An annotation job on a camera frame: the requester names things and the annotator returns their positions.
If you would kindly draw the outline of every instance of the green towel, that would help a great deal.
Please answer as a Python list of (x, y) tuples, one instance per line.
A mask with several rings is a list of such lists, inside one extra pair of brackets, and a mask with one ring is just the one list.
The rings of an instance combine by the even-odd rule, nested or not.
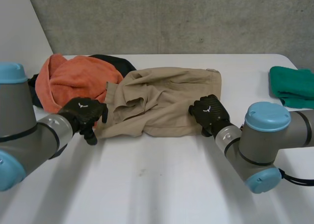
[(314, 109), (314, 74), (309, 69), (274, 66), (269, 77), (273, 94), (284, 106)]

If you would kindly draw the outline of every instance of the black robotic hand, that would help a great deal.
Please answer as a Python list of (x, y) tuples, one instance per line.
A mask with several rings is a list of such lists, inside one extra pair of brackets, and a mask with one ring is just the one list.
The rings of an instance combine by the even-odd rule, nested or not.
[(108, 109), (106, 104), (89, 98), (73, 98), (59, 112), (72, 126), (73, 134), (79, 132), (89, 145), (96, 145), (97, 138), (93, 132), (95, 122), (101, 116), (102, 122), (107, 122)]
[(213, 134), (213, 124), (223, 121), (230, 122), (228, 112), (215, 95), (201, 97), (189, 107), (188, 112), (203, 127), (202, 135), (205, 137)]

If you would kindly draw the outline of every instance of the black cable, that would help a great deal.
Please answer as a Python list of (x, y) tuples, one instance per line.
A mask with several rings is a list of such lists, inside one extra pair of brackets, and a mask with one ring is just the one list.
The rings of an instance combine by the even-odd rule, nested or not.
[(295, 185), (299, 186), (314, 186), (314, 179), (300, 179), (287, 175), (283, 170), (279, 169), (282, 179), (285, 179)]

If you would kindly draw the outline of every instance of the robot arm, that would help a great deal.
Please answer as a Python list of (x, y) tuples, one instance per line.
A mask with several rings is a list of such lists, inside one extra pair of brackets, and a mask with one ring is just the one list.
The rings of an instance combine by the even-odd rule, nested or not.
[(57, 114), (37, 122), (23, 67), (0, 63), (0, 191), (57, 157), (76, 132), (95, 145), (92, 127), (102, 115), (106, 122), (106, 114), (105, 104), (74, 98)]
[(217, 146), (253, 193), (267, 192), (282, 178), (298, 185), (313, 181), (291, 178), (273, 163), (279, 149), (314, 146), (314, 111), (288, 110), (269, 102), (254, 103), (245, 116), (243, 130), (230, 123), (229, 115), (214, 96), (202, 97), (189, 112), (213, 135)]

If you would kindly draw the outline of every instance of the logo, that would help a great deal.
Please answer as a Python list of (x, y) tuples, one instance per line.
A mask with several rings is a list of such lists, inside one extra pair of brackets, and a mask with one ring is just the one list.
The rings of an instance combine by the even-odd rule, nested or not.
[(78, 106), (79, 106), (80, 109), (88, 107), (88, 105), (81, 105), (80, 103), (78, 104)]
[(210, 107), (207, 110), (203, 110), (203, 112), (210, 112)]

